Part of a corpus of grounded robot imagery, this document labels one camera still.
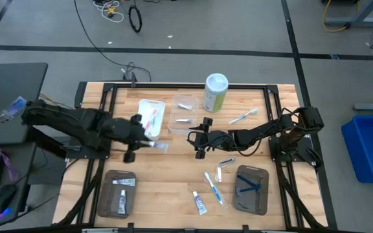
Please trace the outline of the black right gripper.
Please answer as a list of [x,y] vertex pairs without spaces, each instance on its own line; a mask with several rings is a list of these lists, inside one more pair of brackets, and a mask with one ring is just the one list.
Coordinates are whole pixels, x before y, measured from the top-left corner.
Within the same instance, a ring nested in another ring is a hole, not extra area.
[[188,143],[194,147],[196,159],[204,159],[209,150],[232,151],[235,149],[235,141],[230,134],[220,130],[209,131],[212,122],[213,119],[204,117],[199,126],[189,128],[195,131],[195,140],[188,139]]

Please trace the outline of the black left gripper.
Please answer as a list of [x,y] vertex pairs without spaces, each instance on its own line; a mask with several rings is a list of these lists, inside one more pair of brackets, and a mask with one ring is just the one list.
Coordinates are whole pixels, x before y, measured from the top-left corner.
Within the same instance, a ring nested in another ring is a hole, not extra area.
[[110,128],[108,137],[111,140],[127,144],[123,162],[135,161],[135,150],[140,148],[152,148],[154,141],[145,135],[145,129],[141,124],[142,115],[135,114],[129,120],[124,118],[112,118],[108,120]]

